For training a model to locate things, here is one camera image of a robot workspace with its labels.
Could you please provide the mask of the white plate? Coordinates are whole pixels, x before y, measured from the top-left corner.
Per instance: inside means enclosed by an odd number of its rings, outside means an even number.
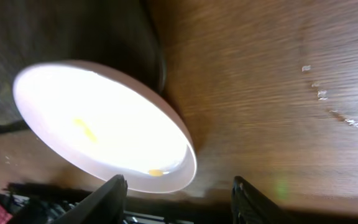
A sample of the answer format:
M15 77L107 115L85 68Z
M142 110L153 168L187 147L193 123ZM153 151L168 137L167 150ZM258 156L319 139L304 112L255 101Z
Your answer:
M179 114L119 70L83 60L37 63L17 74L12 93L40 140L99 179L121 174L131 190L165 194L196 176L193 141Z

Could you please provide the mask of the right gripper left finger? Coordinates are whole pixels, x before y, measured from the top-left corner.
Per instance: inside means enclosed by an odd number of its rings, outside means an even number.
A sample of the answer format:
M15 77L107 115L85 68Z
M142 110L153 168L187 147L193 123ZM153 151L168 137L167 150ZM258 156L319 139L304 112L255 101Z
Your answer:
M53 224L120 224L127 189L124 176L115 175Z

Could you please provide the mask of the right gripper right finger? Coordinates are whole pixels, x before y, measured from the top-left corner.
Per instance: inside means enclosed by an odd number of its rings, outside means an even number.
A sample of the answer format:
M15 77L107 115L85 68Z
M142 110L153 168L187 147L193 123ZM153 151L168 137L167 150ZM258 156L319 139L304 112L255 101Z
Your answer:
M235 224L290 224L291 217L241 176L235 176L231 191Z

